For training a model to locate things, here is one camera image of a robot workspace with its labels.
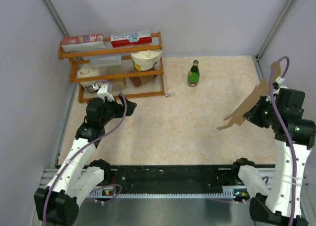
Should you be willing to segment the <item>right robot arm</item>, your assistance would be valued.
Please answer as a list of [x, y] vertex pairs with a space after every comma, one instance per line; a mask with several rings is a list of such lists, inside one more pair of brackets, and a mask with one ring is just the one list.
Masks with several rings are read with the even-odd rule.
[[250, 217], [276, 226], [307, 226], [302, 217], [300, 193], [306, 161], [315, 144], [316, 124], [302, 118], [305, 93], [280, 88], [274, 99], [262, 96], [244, 117], [261, 128], [272, 128], [277, 158], [269, 188], [256, 164], [237, 159], [230, 172], [235, 184], [244, 184], [250, 196]]

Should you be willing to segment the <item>brown cardboard box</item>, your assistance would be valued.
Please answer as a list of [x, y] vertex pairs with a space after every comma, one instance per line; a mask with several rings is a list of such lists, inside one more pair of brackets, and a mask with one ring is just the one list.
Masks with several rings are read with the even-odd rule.
[[267, 78], [263, 78], [258, 85], [256, 85], [253, 91], [244, 99], [244, 101], [224, 120], [230, 120], [226, 125], [217, 127], [217, 130], [221, 131], [232, 127], [234, 124], [241, 126], [246, 118], [243, 116], [250, 111], [260, 100], [261, 96], [266, 96], [269, 92], [269, 82]]

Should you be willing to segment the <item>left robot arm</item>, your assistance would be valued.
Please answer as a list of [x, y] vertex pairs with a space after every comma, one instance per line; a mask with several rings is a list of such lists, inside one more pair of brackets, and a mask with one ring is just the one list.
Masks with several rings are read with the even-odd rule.
[[106, 185], [112, 179], [110, 165], [95, 160], [87, 170], [83, 168], [108, 133], [105, 125], [112, 119], [121, 121], [134, 113], [137, 104], [119, 95], [121, 103], [108, 98], [92, 98], [88, 101], [86, 115], [78, 128], [72, 147], [55, 176], [34, 194], [38, 219], [44, 224], [72, 226], [79, 208], [98, 184]]

